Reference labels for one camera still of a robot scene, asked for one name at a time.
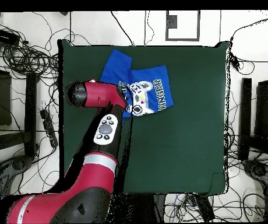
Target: green tabletop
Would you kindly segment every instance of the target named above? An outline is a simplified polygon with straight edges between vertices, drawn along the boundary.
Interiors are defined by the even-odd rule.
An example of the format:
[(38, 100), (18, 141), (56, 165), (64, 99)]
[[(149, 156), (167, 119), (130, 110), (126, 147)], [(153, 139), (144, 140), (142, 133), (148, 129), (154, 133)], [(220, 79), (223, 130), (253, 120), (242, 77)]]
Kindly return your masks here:
[[(125, 193), (195, 192), (213, 195), (224, 192), (225, 65), (228, 45), (72, 46), (62, 40), (64, 87), (71, 81), (99, 80), (113, 49), (132, 57), (132, 69), (167, 67), (174, 106), (134, 118)], [(64, 100), (65, 170), (95, 113), (94, 108), (75, 108)], [(129, 120), (123, 124), (120, 158)]]

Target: blue t-shirt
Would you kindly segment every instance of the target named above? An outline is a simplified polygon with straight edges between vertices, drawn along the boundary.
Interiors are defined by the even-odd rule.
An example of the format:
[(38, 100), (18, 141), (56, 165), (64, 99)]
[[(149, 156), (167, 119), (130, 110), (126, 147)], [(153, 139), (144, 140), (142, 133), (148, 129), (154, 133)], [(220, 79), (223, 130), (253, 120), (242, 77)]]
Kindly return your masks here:
[[(171, 107), (169, 78), (166, 66), (150, 69), (131, 70), (131, 57), (113, 50), (100, 81), (112, 83), (122, 88), (126, 94), (127, 109), (123, 117), (156, 113)], [(128, 89), (131, 90), (133, 103)]]

